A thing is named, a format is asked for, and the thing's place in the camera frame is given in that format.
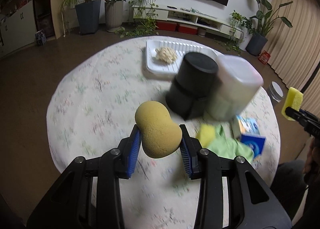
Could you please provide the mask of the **person's right hand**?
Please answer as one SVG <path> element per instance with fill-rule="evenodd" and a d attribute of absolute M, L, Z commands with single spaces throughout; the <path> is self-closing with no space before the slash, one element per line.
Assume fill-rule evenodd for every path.
<path fill-rule="evenodd" d="M 313 138 L 309 151 L 307 153 L 307 160 L 305 162 L 304 168 L 304 182 L 310 186 L 313 182 L 319 180 L 319 140 Z"/>

